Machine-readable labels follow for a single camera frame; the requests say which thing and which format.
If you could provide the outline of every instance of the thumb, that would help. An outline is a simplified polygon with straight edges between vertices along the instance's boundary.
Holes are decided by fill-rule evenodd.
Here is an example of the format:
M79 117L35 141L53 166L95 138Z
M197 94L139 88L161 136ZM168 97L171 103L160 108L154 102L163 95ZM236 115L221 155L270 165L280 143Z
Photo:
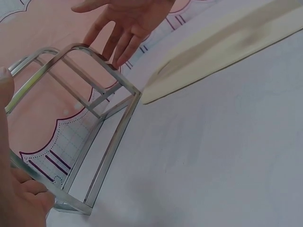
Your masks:
M0 191L11 187L9 161L9 133L5 107L14 95L14 80L10 71L0 68Z
M110 0L85 0L82 3L73 6L71 9L76 13L86 13L109 4L110 2Z
M0 108L6 107L11 101L15 91L13 77L9 70L0 67Z

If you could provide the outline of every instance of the printed pattern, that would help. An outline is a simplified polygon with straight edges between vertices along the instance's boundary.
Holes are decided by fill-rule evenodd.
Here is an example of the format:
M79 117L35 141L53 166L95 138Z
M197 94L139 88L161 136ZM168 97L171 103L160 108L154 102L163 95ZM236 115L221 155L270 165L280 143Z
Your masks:
M7 9L10 9L11 14L26 10L30 2L30 0L22 0L22 3L19 2L17 4L18 0L2 1L5 2L6 6L9 6ZM159 27L142 43L133 57L121 67L122 74L127 76L139 58L156 43L219 1L221 0L189 0L183 9L170 13ZM2 14L5 16L0 17L0 20L7 17L9 12L2 12ZM93 101L98 96L98 92L92 90L90 100ZM97 107L98 111L101 113L105 110L107 104L108 102L101 103ZM60 187L73 167L96 122L97 118L86 109L70 118L58 119L53 136L48 144L39 151L33 153L20 152L20 155L29 166Z
M0 1L0 22L18 12L27 10L31 0L1 0Z

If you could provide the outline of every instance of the metal bar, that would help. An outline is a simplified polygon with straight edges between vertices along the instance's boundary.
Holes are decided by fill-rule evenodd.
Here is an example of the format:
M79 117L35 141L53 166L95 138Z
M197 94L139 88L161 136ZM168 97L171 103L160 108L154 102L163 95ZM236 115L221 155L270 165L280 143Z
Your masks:
M69 173L69 175L67 176L63 186L62 186L62 190L64 190L65 192L69 192L72 186L72 183L74 182L77 173L93 143L93 141L95 140L98 132L100 131L102 125L103 125L103 120L100 120L99 123L94 127L94 129L91 131L91 133L89 134L88 139L86 140L82 151L80 152L76 162L74 163L73 167L71 168L71 171Z
M10 160L16 167L24 170L34 180L44 184L47 187L47 189L56 196L56 198L58 200L68 203L71 207L80 211L82 214L85 214L85 215L91 214L92 207L84 204L83 202L72 197L71 195L64 192L63 190L57 188L46 177L41 176L36 171L34 171L31 167L29 167L25 162L23 162L23 160L21 158L19 158L12 150L10 151Z
M93 59L96 60L107 72L109 72L120 84L122 84L131 94L139 93L140 91L132 85L117 69L113 67L101 54L95 51L93 48L88 47L84 44L71 44L66 49L80 50L88 55L90 55Z
M65 212L70 214L82 214L82 212L78 211L77 209L74 209L68 204L55 203L54 208L59 212Z
M119 83L115 84L104 95L98 97L94 102L92 102L92 104L90 104L89 107L91 109L96 108L100 103L102 103L104 100L106 100L108 97L110 97L113 93L115 93L120 87L122 87L121 84L119 84Z
M116 128L116 131L109 143L109 146L106 149L106 152L101 160L101 163L97 169L97 172L94 176L92 184L89 187L89 191L84 199L84 202L91 207L93 207L95 204L98 193L99 193L102 183L105 179L106 173L114 158L114 155L117 151L119 143L127 128L128 123L134 113L134 110L139 102L140 97L141 97L140 93L136 94L132 100L132 103L127 107L127 109L126 109L125 113L123 114L123 116Z
M100 94L106 93L106 89L103 88L103 86L100 85L95 79L93 79L84 69L79 67L71 58L65 56L62 61Z
M101 118L103 118L104 121L107 120L108 118L110 118L114 114L118 113L119 111L123 110L128 105L130 105L130 103L131 103L131 101L132 101L133 98L134 98L133 95L127 97L126 99L124 99L123 101L121 101L120 103L118 103L117 105L113 106L112 108L110 108L109 110L107 110L105 113L103 113L101 115Z
M35 62L40 64L41 66L45 65L44 61L42 59L35 59ZM62 86L64 87L75 99L77 99L85 108L87 108L93 115L95 115L97 118L100 118L100 115L97 114L93 108L89 106L88 101L74 88L72 88L63 78L58 77L57 75L53 74L51 71L48 71L48 73Z
M20 63L22 63L27 57L24 57L22 59L20 59L19 61L15 62L14 64L12 64L8 70L9 71L13 71Z
M24 68L26 68L30 63L32 63L37 57L42 54L49 53L56 55L59 52L56 48L53 47L46 47L42 48L35 53L29 55L24 61L22 61L18 66L16 66L12 71L11 74L13 77L17 76Z

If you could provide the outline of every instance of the white surface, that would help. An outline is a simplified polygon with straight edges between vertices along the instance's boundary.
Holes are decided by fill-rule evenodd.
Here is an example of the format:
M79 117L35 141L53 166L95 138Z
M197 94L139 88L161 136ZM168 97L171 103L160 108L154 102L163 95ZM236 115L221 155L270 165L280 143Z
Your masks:
M197 24L183 31L189 35ZM166 45L184 38L174 37L137 64L131 81L139 88L172 47ZM302 226L302 62L299 32L164 99L138 105L92 215L52 211L48 226ZM102 152L104 145L95 140L90 152ZM90 174L84 171L82 176ZM73 194L85 189L79 183Z

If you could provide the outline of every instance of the metal frame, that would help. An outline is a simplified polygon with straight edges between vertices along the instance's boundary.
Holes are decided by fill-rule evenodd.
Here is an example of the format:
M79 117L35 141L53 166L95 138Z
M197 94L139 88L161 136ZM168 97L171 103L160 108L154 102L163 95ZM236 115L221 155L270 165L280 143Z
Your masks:
M107 70L117 80L117 84L114 85L111 89L106 90L103 88L98 82L96 82L90 75L88 75L82 68L80 68L74 61L72 61L67 54L71 51L82 51L91 56L95 61L97 61L103 68ZM47 63L45 63L40 55L42 54L52 54L54 57ZM50 70L51 68L59 61L63 61L68 67L70 67L74 72L76 72L80 77L82 77L87 83L89 83L94 89L96 89L101 96L89 104L85 98L83 98L76 90L74 90L71 86L69 86L62 78L56 76ZM11 71L13 77L15 78L22 70L24 70L29 64L32 62L38 63L41 68L15 93L11 102L5 108L7 115L9 115L17 104L21 101L21 99L29 92L29 90L46 74L49 73L60 85L62 85L74 98L76 98L82 105L87 108L92 114L94 114L98 118L98 122L91 131L85 145L78 156L75 164L73 165L71 171L69 172L66 181L64 182L62 188L57 188L52 182L50 182L46 177L38 174L35 170L33 170L30 166L23 162L21 158L19 158L12 150L10 151L10 160L11 164L15 167L23 169L27 172L33 179L43 183L50 192L52 192L56 196L56 202L54 208L58 211L68 212L68 213L77 213L90 215L97 199L98 193L101 189L102 183L105 179L106 173L109 169L109 166L113 160L113 157L116 153L116 150L119 146L119 143L122 139L122 136L127 128L127 125L134 113L134 110L139 102L141 97L141 92L135 88L121 73L113 67L106 59L99 53L97 53L92 48L84 45L84 44L71 44L64 48L62 51L59 51L55 48L48 47L38 50L32 55L29 55L11 67L9 70ZM125 87L131 95L112 107L107 112L99 115L94 111L94 108L97 107L101 102L105 101L111 94L116 92L119 88ZM98 169L95 173L95 176L91 182L89 190L86 194L84 201L80 201L71 195L68 194L72 183L86 157L86 154L89 151L91 144L93 143L97 133L102 127L103 122L126 108L116 131L107 147L105 154L100 161Z

